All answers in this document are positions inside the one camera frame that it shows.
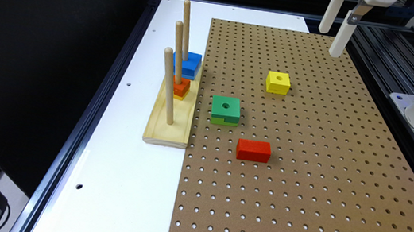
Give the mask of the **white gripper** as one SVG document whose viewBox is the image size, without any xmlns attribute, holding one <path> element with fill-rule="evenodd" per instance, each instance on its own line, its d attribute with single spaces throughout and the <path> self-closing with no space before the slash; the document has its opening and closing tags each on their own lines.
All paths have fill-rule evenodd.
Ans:
<svg viewBox="0 0 414 232">
<path fill-rule="evenodd" d="M 358 22 L 362 19 L 363 15 L 372 9 L 372 6 L 389 7 L 397 0 L 363 0 L 366 4 L 357 4 L 353 10 L 349 10 L 344 21 L 339 27 L 339 31 L 335 36 L 330 48 L 329 53 L 332 57 L 340 57 L 344 51 L 347 43 L 349 42 L 352 34 L 354 34 L 357 28 Z M 333 22 L 335 21 L 336 15 L 338 14 L 344 0 L 331 0 L 323 19 L 319 23 L 319 31 L 321 33 L 329 33 Z"/>
</svg>

